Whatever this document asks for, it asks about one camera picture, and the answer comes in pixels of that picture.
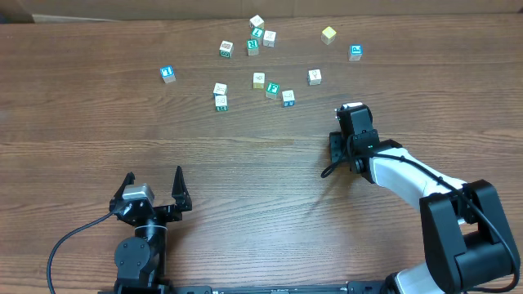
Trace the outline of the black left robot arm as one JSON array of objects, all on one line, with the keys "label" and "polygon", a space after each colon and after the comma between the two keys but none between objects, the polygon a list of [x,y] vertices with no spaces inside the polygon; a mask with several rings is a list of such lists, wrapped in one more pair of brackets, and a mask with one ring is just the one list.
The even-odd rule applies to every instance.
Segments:
[{"label": "black left robot arm", "polygon": [[174,293],[165,277],[167,260],[167,224],[182,220],[182,213],[192,209],[181,167],[177,167],[171,196],[173,204],[155,206],[149,185],[136,185],[129,172],[110,200],[110,211],[134,228],[134,235],[115,249],[117,278],[115,293]]}]

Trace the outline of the blue T letter block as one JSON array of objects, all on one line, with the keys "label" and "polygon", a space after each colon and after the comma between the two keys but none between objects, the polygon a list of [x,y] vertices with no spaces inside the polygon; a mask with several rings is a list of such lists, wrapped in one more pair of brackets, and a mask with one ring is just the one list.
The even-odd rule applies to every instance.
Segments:
[{"label": "blue T letter block", "polygon": [[293,90],[282,92],[283,107],[291,107],[295,105],[295,95]]}]

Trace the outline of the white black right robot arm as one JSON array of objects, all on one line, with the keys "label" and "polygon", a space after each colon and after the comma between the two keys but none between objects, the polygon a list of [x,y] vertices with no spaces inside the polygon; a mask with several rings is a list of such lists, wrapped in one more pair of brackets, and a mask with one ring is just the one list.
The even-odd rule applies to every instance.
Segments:
[{"label": "white black right robot arm", "polygon": [[394,140],[380,140],[370,108],[336,110],[340,131],[329,135],[329,176],[348,163],[369,183],[387,188],[421,218],[425,261],[384,281],[349,282],[350,293],[505,293],[521,278],[521,259],[497,190],[465,182],[413,157]]}]

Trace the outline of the blue D letter block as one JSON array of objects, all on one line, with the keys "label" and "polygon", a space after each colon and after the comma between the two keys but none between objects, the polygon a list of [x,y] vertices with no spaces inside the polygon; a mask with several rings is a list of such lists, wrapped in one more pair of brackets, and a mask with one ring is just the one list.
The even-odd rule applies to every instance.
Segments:
[{"label": "blue D letter block", "polygon": [[311,69],[307,73],[307,81],[310,86],[320,85],[322,76],[319,69]]}]

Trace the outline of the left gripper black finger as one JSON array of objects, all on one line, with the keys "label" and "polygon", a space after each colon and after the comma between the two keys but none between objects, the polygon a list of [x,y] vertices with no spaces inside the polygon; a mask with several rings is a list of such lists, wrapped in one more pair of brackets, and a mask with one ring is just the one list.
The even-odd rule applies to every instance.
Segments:
[{"label": "left gripper black finger", "polygon": [[110,200],[110,204],[116,204],[118,201],[123,199],[123,191],[128,185],[133,185],[136,177],[133,172],[128,172],[125,176],[123,183],[120,185],[112,199]]},{"label": "left gripper black finger", "polygon": [[192,200],[183,176],[183,171],[180,166],[177,166],[176,173],[172,185],[172,198],[175,200],[175,205],[178,211],[188,212],[192,210]]}]

